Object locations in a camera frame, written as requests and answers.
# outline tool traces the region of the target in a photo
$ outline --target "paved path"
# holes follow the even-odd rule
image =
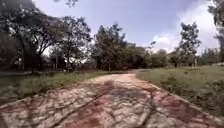
[[[0,107],[0,128],[224,128],[219,119],[135,78],[102,76]]]

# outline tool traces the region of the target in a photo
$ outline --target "grass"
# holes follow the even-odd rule
[[[64,85],[109,74],[106,71],[90,73],[47,73],[42,75],[0,75],[0,104],[46,93]]]
[[[222,67],[150,69],[138,77],[193,102],[215,116],[224,117]]]

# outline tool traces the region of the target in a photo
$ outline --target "foliage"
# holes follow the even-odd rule
[[[150,67],[158,68],[168,65],[167,52],[163,49],[150,56]]]
[[[220,43],[220,61],[224,62],[224,1],[213,0],[215,6],[209,6],[209,12],[213,14],[214,24],[218,30],[216,38]]]
[[[224,116],[223,70],[221,67],[151,69],[138,77],[178,94],[216,116]]]
[[[143,47],[124,40],[122,28],[114,24],[109,28],[101,26],[95,36],[92,58],[98,69],[117,70],[148,67],[148,52]]]
[[[69,68],[71,67],[71,58],[84,58],[84,46],[91,41],[90,28],[84,18],[74,19],[66,16],[62,18],[62,21],[65,33],[59,47],[67,60],[67,68]]]
[[[181,23],[181,27],[181,41],[178,50],[180,51],[181,58],[185,63],[195,65],[195,54],[197,53],[197,48],[201,43],[201,41],[197,39],[199,32],[197,24],[195,22],[192,25]]]
[[[205,49],[200,55],[200,65],[212,65],[219,62],[219,51],[218,49]]]

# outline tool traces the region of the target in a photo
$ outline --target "tree trunk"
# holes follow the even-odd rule
[[[37,59],[38,59],[38,69],[40,71],[43,71],[43,59],[42,59],[41,55],[38,54]]]
[[[69,61],[69,57],[67,57],[67,64],[66,64],[66,68],[67,68],[67,72],[69,72],[69,68],[70,68],[70,61]]]

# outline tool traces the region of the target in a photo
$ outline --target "sky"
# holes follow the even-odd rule
[[[61,17],[85,17],[96,34],[99,26],[110,27],[118,23],[126,33],[126,40],[139,46],[148,46],[156,41],[154,50],[172,51],[180,41],[180,23],[198,24],[198,50],[216,48],[216,28],[213,17],[208,13],[208,0],[79,0],[75,7],[68,7],[64,0],[35,0],[46,14]]]

